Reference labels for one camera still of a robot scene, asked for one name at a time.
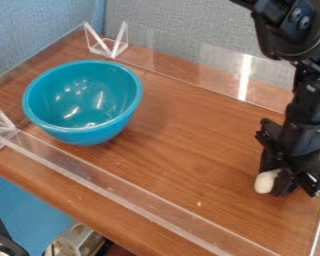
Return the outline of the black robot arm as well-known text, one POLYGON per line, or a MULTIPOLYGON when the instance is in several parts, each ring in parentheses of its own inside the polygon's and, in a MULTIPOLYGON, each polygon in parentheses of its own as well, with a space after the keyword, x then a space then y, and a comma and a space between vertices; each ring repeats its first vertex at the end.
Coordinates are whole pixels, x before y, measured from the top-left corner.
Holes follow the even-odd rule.
POLYGON ((295 67, 284 122, 264 118, 256 190, 320 194, 320 0, 231 0, 251 11, 263 55, 295 67))

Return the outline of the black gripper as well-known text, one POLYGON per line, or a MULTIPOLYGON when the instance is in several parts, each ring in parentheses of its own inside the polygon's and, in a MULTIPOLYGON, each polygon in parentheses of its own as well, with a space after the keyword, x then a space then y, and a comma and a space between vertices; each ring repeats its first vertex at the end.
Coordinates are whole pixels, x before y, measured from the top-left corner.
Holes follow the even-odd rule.
POLYGON ((276 171, 272 195, 284 196, 302 187, 311 197, 320 194, 320 124, 260 120, 255 138, 263 146, 259 172, 276 171))

